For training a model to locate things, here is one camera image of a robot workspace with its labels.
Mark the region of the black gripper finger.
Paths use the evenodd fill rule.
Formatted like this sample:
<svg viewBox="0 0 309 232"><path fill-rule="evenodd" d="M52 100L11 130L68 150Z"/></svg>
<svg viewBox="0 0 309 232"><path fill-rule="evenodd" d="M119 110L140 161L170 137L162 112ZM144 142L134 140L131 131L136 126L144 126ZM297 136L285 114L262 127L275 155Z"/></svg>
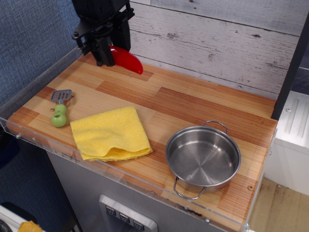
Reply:
<svg viewBox="0 0 309 232"><path fill-rule="evenodd" d="M116 17L117 27L115 29L115 46L127 51L131 49L130 28L128 18L123 15Z"/></svg>
<svg viewBox="0 0 309 232"><path fill-rule="evenodd" d="M91 53L95 59L106 59L106 61L108 61L108 67L114 66L111 49L106 38L95 38L92 43Z"/></svg>

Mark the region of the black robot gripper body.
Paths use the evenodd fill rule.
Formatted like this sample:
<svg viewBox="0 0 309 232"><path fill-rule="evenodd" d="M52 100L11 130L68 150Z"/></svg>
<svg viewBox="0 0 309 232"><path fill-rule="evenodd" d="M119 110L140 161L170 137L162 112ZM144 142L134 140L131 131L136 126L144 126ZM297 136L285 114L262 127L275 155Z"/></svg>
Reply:
<svg viewBox="0 0 309 232"><path fill-rule="evenodd" d="M115 46L116 17L123 15L130 20L134 9L128 0L74 0L74 9L80 22L72 33L80 53L85 55L92 50L95 38L106 38Z"/></svg>

